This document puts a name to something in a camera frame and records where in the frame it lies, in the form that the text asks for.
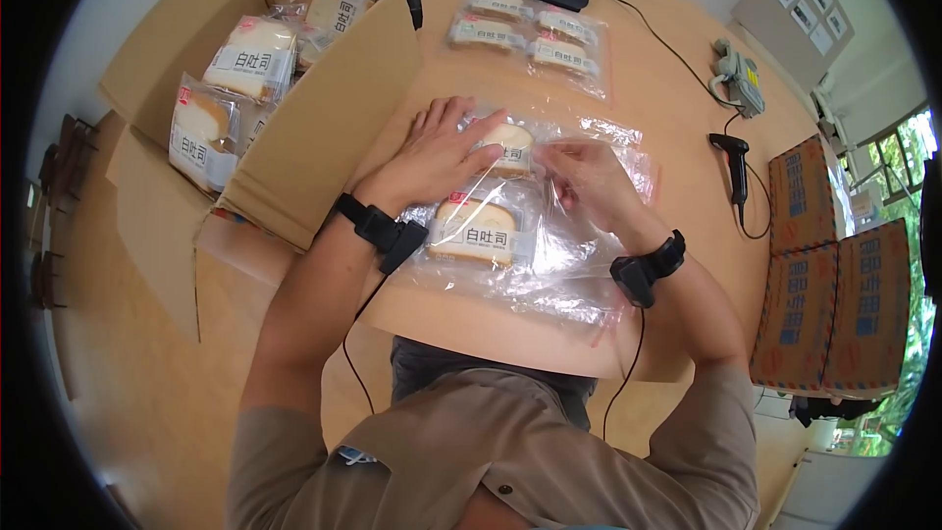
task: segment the beige shirt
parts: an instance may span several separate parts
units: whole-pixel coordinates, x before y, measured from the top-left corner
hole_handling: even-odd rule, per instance
[[[378,462],[352,465],[328,453],[318,420],[254,407],[236,425],[226,524],[447,530],[482,486],[534,527],[747,529],[751,402],[745,372],[699,369],[642,459],[572,426],[541,383],[475,369],[366,418],[340,445]]]

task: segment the handheld scanner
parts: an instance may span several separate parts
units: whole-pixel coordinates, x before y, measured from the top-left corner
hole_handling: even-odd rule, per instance
[[[711,133],[709,142],[718,149],[726,152],[726,161],[729,163],[729,179],[733,184],[733,195],[730,201],[739,208],[739,223],[742,225],[742,210],[746,203],[746,152],[749,144],[737,137],[724,133]]]

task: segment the table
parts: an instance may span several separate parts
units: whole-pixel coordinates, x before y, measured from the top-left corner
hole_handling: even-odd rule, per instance
[[[722,155],[707,142],[720,133],[734,111],[717,104],[689,71],[668,52],[633,12],[614,0],[590,0],[583,11],[609,25],[610,86],[613,97],[602,103],[527,76],[523,63],[507,65],[490,54],[453,53],[444,37],[464,0],[422,0],[424,25],[418,31],[425,65],[408,95],[390,118],[375,147],[358,168],[351,184],[387,159],[409,128],[417,111],[430,100],[475,96],[516,112],[542,112],[559,121],[575,114],[605,117],[643,132],[641,149],[660,167],[656,208],[669,226],[684,233],[689,252],[731,297],[752,348],[759,325],[769,263],[767,240],[750,241],[739,234],[729,203],[729,179]],[[747,160],[768,184],[768,160],[817,132],[814,120],[783,81],[719,22],[690,0],[630,0],[689,65],[707,80],[715,55],[712,42],[727,36],[737,50],[754,58],[767,110],[750,120],[737,119],[730,134],[749,142]],[[769,218],[761,187],[752,180],[746,203],[746,228],[761,232]],[[218,224],[221,231],[227,230]],[[232,243],[231,235],[204,228],[207,245]],[[273,257],[265,275],[280,281],[289,259],[272,246],[255,245]],[[365,296],[379,282],[374,272]],[[354,327],[372,326],[426,344],[504,362],[550,371],[599,377],[625,376],[638,351],[638,319],[627,316],[617,330],[604,332],[571,324],[559,327],[527,315],[514,314],[485,301],[446,291],[424,291],[390,279]],[[692,374],[691,363],[678,349],[666,324],[648,319],[633,378],[673,382]]]

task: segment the tiled floor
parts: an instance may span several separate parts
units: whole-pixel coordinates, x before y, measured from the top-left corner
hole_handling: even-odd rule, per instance
[[[115,188],[105,178],[121,121],[108,117],[82,201],[56,218],[53,249],[65,254],[68,308],[53,315],[72,408],[90,456],[120,489],[144,528],[217,528],[236,404],[252,357],[267,289],[233,288],[233,268],[200,256],[202,341],[185,338],[152,295],[115,228]],[[355,326],[347,347],[377,409],[388,406],[391,337]],[[595,433],[619,381],[602,381],[589,404]],[[368,414],[342,354],[323,379],[324,435],[333,445]],[[630,382],[612,409],[609,441],[646,455],[648,438],[685,391],[682,384]],[[770,509],[807,446],[795,422],[758,417],[759,488]]]

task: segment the man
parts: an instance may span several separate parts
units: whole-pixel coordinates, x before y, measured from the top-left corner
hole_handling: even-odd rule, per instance
[[[472,100],[433,100],[401,151],[353,191],[396,217],[445,198],[501,155],[470,148],[500,111],[457,133]],[[538,146],[562,205],[583,206],[627,254],[672,232],[642,204],[611,148]],[[234,529],[749,528],[759,512],[752,388],[742,327],[693,258],[654,285],[696,365],[640,459],[587,433],[594,380],[485,362],[396,339],[393,406],[329,453],[320,379],[353,322],[375,249],[336,215],[282,283],[242,395],[227,503]]]

